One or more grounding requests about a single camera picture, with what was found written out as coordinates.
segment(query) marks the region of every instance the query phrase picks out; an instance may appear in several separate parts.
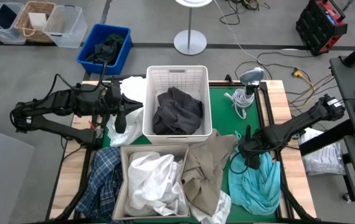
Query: red tool case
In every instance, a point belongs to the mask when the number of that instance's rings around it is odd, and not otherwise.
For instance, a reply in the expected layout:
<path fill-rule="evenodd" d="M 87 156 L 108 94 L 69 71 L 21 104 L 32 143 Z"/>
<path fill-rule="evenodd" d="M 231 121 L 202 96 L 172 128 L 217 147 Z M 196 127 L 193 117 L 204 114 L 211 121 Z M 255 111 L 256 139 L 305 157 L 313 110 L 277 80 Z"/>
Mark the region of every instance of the red tool case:
<path fill-rule="evenodd" d="M 320 55 L 329 52 L 346 34 L 344 18 L 344 12 L 333 0 L 310 0 L 296 22 L 296 30 L 312 55 Z"/>

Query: blue plaid shirt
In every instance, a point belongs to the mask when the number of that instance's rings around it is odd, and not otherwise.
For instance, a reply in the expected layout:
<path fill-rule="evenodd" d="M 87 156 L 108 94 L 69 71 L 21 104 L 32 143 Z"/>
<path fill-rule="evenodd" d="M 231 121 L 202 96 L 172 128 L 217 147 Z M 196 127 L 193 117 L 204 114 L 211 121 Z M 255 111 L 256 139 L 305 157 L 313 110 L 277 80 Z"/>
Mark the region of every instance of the blue plaid shirt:
<path fill-rule="evenodd" d="M 107 223 L 128 223 L 112 220 L 122 180 L 120 149 L 106 147 L 97 151 L 93 157 L 88 187 L 76 210 L 86 217 L 101 218 Z"/>

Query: green mat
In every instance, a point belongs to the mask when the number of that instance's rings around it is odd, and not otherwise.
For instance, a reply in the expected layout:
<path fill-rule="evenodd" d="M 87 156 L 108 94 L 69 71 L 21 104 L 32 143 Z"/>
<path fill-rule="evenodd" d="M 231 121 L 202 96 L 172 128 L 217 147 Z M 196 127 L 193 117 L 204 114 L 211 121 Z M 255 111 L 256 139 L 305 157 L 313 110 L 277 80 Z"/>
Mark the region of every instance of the green mat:
<path fill-rule="evenodd" d="M 245 134 L 245 129 L 247 125 L 251 125 L 251 134 L 260 128 L 259 116 L 257 111 L 257 105 L 254 102 L 251 107 L 247 110 L 247 119 L 242 120 L 237 116 L 235 110 L 231 107 L 232 103 L 229 99 L 224 97 L 224 93 L 229 93 L 232 95 L 235 91 L 235 88 L 217 88 L 210 87 L 209 93 L 211 97 L 211 115 L 212 115 L 212 127 L 218 130 L 220 134 L 234 134 L 235 131 L 241 135 Z M 110 138 L 107 136 L 107 130 L 105 133 L 105 138 L 103 146 L 110 145 Z M 141 136 L 133 144 L 151 144 L 150 141 Z M 229 174 L 230 162 L 226 163 L 223 181 L 222 181 L 222 190 L 230 195 L 229 192 Z M 243 207 L 238 205 L 232 205 L 230 209 L 229 217 L 227 222 L 275 222 L 277 220 L 275 214 L 261 216 L 261 215 L 252 215 L 247 212 Z M 198 223 L 194 217 L 190 218 L 158 218 L 158 219 L 137 219 L 136 223 Z"/>

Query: black device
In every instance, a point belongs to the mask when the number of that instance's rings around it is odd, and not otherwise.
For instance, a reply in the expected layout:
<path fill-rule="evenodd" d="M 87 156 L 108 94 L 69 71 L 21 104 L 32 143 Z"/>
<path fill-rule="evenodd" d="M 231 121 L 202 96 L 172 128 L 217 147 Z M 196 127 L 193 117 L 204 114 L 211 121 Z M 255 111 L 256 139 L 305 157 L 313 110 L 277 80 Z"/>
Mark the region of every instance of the black device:
<path fill-rule="evenodd" d="M 17 14 L 7 5 L 0 5 L 0 29 L 8 29 L 16 20 Z"/>
<path fill-rule="evenodd" d="M 119 82 L 108 86 L 76 84 L 69 90 L 50 92 L 42 100 L 34 99 L 26 103 L 17 103 L 10 113 L 10 120 L 17 132 L 43 130 L 59 134 L 67 139 L 76 140 L 81 146 L 100 148 L 102 139 L 97 139 L 94 129 L 75 129 L 45 119 L 43 114 L 53 113 L 59 116 L 75 114 L 81 116 L 102 116 L 102 123 L 107 123 L 110 115 L 116 115 L 115 129 L 124 133 L 126 128 L 125 116 L 143 107 L 143 104 L 128 99 L 121 94 Z"/>
<path fill-rule="evenodd" d="M 308 111 L 286 121 L 283 124 L 267 126 L 256 131 L 252 137 L 247 128 L 246 138 L 239 141 L 239 152 L 246 159 L 248 167 L 258 169 L 259 154 L 268 151 L 280 151 L 290 141 L 291 137 L 318 121 L 336 121 L 344 116 L 345 108 L 340 102 L 327 94 Z"/>
<path fill-rule="evenodd" d="M 296 30 L 312 55 L 320 55 L 329 52 L 346 34 L 344 18 L 344 12 L 333 0 L 309 0 L 296 22 Z"/>

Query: gray floor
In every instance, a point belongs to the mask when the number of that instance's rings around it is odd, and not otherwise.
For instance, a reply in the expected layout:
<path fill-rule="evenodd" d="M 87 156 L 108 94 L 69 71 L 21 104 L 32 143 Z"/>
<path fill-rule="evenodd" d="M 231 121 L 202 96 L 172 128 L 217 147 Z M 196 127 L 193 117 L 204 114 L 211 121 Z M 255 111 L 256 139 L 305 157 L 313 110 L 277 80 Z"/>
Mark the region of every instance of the gray floor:
<path fill-rule="evenodd" d="M 58 0 L 57 4 L 74 4 L 83 8 L 88 24 L 87 34 L 94 23 L 100 21 L 106 6 L 106 0 Z M 299 13 L 307 0 L 265 0 L 271 10 L 261 8 L 259 12 L 246 12 L 240 15 L 242 24 L 233 26 L 241 44 L 261 45 L 301 45 L 298 34 L 293 28 Z M 343 6 L 346 0 L 336 1 Z M 226 2 L 218 0 L 225 13 L 229 7 Z M 112 0 L 106 19 L 107 24 L 128 26 L 132 30 L 134 43 L 172 43 L 173 37 L 181 30 L 187 29 L 188 10 L 173 0 Z M 345 21 L 349 24 L 348 33 L 338 42 L 341 46 L 355 45 L 355 2 L 346 12 Z M 193 11 L 193 28 L 203 32 L 208 43 L 233 44 L 234 39 L 218 19 L 220 12 L 214 3 Z M 246 50 L 252 55 L 275 50 Z M 57 47 L 0 46 L 0 133 L 24 141 L 35 147 L 35 152 L 28 173 L 20 190 L 11 223 L 36 222 L 43 220 L 49 206 L 54 181 L 57 176 L 62 149 L 60 138 L 42 131 L 19 134 L 9 122 L 9 111 L 18 101 L 41 98 L 50 88 L 55 73 L 62 74 L 70 83 L 82 80 L 84 71 L 75 62 L 79 49 L 61 49 Z M 305 51 L 284 51 L 286 54 L 308 55 Z M 263 63 L 281 63 L 295 66 L 306 71 L 313 82 L 329 74 L 328 60 L 350 52 L 331 51 L 315 58 L 291 58 L 278 55 L 264 55 Z M 131 49 L 122 74 L 144 74 L 151 65 L 205 65 L 211 80 L 220 80 L 226 74 L 234 77 L 237 66 L 251 60 L 241 50 L 206 49 L 203 53 L 188 57 L 173 48 L 139 48 Z M 243 65 L 238 73 L 254 67 Z M 308 88 L 303 80 L 293 78 L 292 70 L 276 66 L 269 67 L 273 79 L 283 80 L 287 91 L 303 91 Z M 334 81 L 325 88 L 335 86 Z M 56 89 L 65 88 L 58 83 Z M 341 99 L 337 88 L 325 91 L 330 96 Z M 288 95 L 289 100 L 295 96 Z M 70 124 L 71 116 L 51 119 Z M 322 122 L 331 128 L 340 121 Z M 355 223 L 355 202 L 347 204 L 341 200 L 346 192 L 343 178 L 333 175 L 308 177 L 311 193 L 318 217 L 322 220 Z"/>

